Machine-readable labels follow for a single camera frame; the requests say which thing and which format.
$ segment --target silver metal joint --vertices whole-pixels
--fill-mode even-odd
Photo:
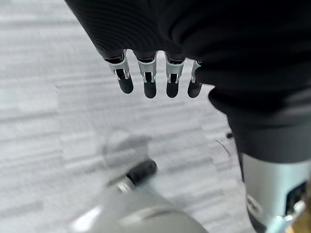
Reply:
[[[147,75],[151,75],[152,83],[156,81],[156,55],[151,62],[141,62],[138,60],[138,66],[144,83],[147,82]]]
[[[121,78],[118,76],[117,70],[123,70],[125,79],[130,78],[130,68],[128,66],[127,58],[126,58],[126,51],[123,52],[124,59],[122,62],[113,64],[108,62],[109,68],[111,72],[118,78],[118,80],[121,80]]]
[[[179,79],[180,79],[180,76],[181,76],[182,71],[183,71],[184,63],[185,63],[185,61],[183,61],[180,64],[172,64],[172,63],[168,62],[168,59],[166,59],[166,77],[167,77],[168,83],[172,82],[172,79],[171,79],[172,74],[177,75],[175,83],[176,84],[179,83]]]
[[[197,68],[201,67],[198,61],[193,61],[192,71],[191,71],[191,82],[195,83],[195,71]]]

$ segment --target black fingertip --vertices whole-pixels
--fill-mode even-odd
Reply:
[[[190,98],[196,98],[201,91],[202,84],[201,83],[193,83],[190,80],[189,86],[188,86],[188,96]]]
[[[136,165],[126,173],[126,177],[129,178],[134,185],[138,185],[147,178],[156,173],[156,163],[149,159]]]
[[[167,83],[166,94],[170,98],[174,98],[178,94],[178,83]]]
[[[128,79],[121,79],[118,81],[119,81],[119,85],[120,85],[121,90],[125,94],[130,94],[133,91],[134,86],[133,86],[133,81],[132,81],[131,76]]]
[[[156,96],[156,83],[147,82],[144,83],[144,92],[145,96],[149,99],[152,99]]]

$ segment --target gray carpet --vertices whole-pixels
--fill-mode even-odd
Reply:
[[[127,55],[131,95],[62,0],[1,0],[1,233],[67,232],[105,182],[148,156],[159,171],[146,186],[210,233],[253,232],[225,116],[207,100],[211,87],[188,97],[188,60],[177,98],[168,98],[160,52],[149,100]]]

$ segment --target robot finger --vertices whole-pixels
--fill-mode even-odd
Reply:
[[[156,54],[157,51],[134,51],[140,74],[144,82],[145,96],[152,99],[156,96]]]
[[[195,71],[197,68],[199,68],[200,62],[194,61],[191,71],[191,80],[189,82],[188,86],[188,95],[190,98],[195,98],[200,94],[202,83],[199,83],[197,79],[195,78]]]

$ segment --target black fabric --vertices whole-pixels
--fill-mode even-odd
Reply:
[[[256,125],[311,130],[310,0],[66,2],[97,50],[164,50],[202,61],[196,79],[215,86],[209,99],[231,126],[249,128],[234,132],[242,143]]]

